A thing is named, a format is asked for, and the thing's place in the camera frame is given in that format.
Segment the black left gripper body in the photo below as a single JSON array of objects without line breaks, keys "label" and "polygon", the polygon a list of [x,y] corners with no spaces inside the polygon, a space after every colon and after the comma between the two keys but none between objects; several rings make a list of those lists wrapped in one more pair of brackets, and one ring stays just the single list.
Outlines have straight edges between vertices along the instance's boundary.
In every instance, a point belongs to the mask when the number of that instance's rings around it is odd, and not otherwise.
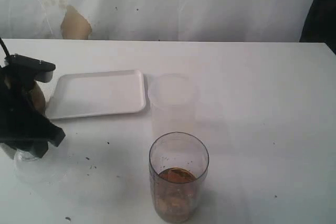
[{"label": "black left gripper body", "polygon": [[12,67],[1,67],[1,143],[33,145],[47,142],[45,103],[36,102]]}]

